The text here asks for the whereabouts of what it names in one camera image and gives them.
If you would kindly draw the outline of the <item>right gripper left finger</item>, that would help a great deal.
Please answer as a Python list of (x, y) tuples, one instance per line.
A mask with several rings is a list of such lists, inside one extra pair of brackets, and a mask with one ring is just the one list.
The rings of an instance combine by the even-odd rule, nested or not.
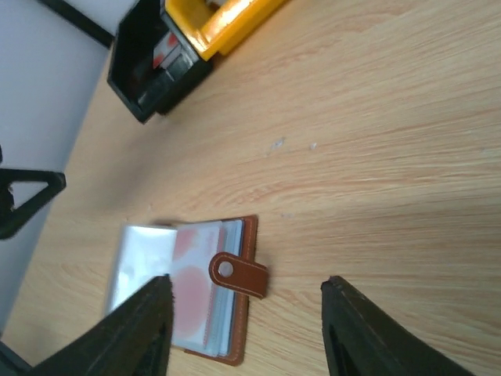
[(165, 375), (174, 318), (172, 283), (154, 277), (30, 375)]

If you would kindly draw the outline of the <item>brown leather card holder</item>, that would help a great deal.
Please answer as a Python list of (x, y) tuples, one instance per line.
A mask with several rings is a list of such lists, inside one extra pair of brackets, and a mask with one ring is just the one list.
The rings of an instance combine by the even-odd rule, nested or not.
[(255, 260), (258, 217), (217, 219), (194, 223), (128, 224), (122, 228), (109, 278), (104, 313), (113, 312), (154, 277), (170, 276), (172, 253), (180, 226), (220, 222), (224, 228), (221, 250), (209, 264), (215, 285), (210, 347), (185, 353), (238, 366), (243, 362), (250, 298), (267, 295), (269, 270)]

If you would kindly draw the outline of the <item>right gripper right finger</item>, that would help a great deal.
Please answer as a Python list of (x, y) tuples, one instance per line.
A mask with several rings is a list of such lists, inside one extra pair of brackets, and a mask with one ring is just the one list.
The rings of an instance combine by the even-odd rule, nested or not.
[(343, 277), (330, 277), (321, 291), (331, 375), (472, 374), (407, 331)]

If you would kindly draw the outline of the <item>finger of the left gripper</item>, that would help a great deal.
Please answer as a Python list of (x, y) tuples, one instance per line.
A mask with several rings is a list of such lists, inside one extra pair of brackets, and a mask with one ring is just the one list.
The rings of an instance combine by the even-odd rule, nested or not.
[[(21, 206), (16, 206), (10, 187), (13, 183), (45, 183), (46, 186)], [(16, 235), (27, 222), (66, 188), (62, 172), (1, 169), (1, 239)]]

